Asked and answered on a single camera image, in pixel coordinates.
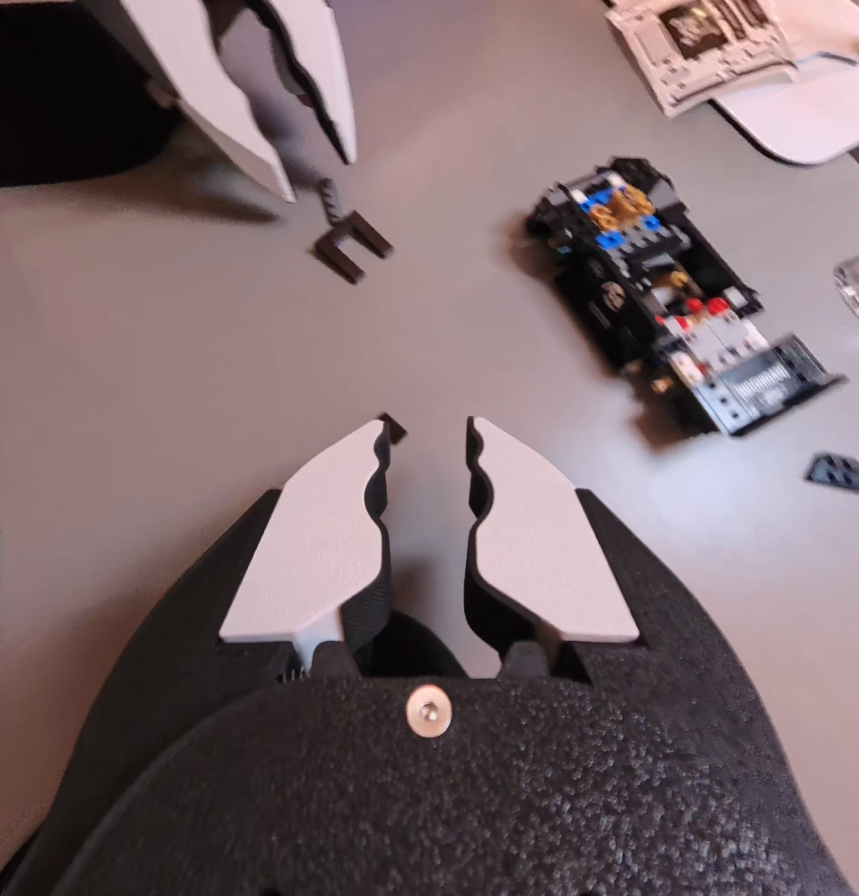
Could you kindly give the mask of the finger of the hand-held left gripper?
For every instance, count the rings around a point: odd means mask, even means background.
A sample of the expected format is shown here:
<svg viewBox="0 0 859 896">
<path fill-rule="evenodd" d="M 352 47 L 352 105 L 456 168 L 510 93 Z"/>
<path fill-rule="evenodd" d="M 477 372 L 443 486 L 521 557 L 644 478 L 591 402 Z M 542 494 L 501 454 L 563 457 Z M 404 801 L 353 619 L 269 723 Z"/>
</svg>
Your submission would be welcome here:
<svg viewBox="0 0 859 896">
<path fill-rule="evenodd" d="M 333 6 L 325 1 L 257 1 L 275 68 L 287 91 L 305 98 L 346 165 L 357 161 L 352 88 Z"/>
<path fill-rule="evenodd" d="M 177 105 L 241 171 L 288 203 L 296 196 L 246 95 L 225 71 L 200 1 L 122 1 L 136 33 L 173 88 Z"/>
</svg>

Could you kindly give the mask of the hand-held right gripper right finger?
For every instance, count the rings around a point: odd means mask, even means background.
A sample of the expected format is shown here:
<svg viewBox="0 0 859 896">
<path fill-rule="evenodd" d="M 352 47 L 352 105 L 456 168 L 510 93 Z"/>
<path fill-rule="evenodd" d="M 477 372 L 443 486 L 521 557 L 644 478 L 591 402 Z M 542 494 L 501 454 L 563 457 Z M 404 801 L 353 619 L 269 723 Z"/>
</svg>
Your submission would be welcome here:
<svg viewBox="0 0 859 896">
<path fill-rule="evenodd" d="M 570 644 L 636 644 L 639 626 L 571 480 L 483 417 L 467 421 L 466 463 L 465 618 L 500 661 L 521 643 L 550 669 L 570 666 Z"/>
</svg>

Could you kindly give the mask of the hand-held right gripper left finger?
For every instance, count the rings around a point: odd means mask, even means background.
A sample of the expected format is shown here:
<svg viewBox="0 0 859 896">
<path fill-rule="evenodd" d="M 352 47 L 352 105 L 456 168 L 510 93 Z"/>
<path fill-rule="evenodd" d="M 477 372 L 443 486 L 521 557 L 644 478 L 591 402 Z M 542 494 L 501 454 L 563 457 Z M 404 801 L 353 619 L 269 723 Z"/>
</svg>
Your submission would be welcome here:
<svg viewBox="0 0 859 896">
<path fill-rule="evenodd" d="M 374 419 L 285 483 L 220 628 L 225 644 L 293 644 L 310 668 L 319 644 L 364 652 L 391 617 L 387 507 L 390 433 Z"/>
</svg>

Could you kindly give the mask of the black lego frame assembly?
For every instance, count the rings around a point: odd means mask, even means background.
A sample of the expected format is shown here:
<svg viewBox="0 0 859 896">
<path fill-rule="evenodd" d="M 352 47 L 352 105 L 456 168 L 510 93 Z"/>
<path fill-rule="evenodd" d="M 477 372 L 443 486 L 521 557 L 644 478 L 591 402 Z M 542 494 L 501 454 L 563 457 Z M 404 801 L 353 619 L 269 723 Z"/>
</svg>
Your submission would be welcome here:
<svg viewBox="0 0 859 896">
<path fill-rule="evenodd" d="M 355 241 L 380 259 L 388 258 L 394 247 L 379 230 L 356 210 L 335 223 L 315 243 L 314 251 L 318 259 L 352 285 L 363 281 L 365 272 L 345 252 L 345 244 Z"/>
</svg>

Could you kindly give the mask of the lego car model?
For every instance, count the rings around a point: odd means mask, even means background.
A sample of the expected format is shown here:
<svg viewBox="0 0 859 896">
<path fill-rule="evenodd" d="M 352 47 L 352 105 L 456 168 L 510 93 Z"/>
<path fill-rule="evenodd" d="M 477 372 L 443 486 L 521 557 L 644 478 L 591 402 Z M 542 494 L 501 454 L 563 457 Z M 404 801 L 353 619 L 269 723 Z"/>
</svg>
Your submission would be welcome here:
<svg viewBox="0 0 859 896">
<path fill-rule="evenodd" d="M 616 373 L 634 368 L 689 434 L 741 437 L 846 384 L 764 307 L 691 220 L 670 178 L 612 158 L 545 190 L 525 219 L 559 295 Z"/>
</svg>

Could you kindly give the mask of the black wedge lego plate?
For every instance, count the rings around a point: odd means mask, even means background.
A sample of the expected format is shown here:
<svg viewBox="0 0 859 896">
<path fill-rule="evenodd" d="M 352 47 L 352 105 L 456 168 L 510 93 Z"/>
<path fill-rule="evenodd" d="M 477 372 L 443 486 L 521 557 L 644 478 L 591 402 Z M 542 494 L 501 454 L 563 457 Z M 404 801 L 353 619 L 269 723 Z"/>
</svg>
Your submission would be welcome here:
<svg viewBox="0 0 859 896">
<path fill-rule="evenodd" d="M 804 480 L 811 484 L 837 488 L 859 495 L 859 461 L 841 454 L 816 454 Z"/>
</svg>

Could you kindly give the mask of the lego sticker sheet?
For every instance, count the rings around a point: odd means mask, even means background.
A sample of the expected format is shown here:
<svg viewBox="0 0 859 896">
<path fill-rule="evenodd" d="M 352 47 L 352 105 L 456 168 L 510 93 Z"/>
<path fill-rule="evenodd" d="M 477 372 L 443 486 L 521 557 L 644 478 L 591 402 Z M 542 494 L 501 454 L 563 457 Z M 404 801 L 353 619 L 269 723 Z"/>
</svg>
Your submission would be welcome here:
<svg viewBox="0 0 859 896">
<path fill-rule="evenodd" d="M 792 82 L 798 73 L 764 2 L 609 2 L 607 19 L 667 118 L 734 90 Z"/>
</svg>

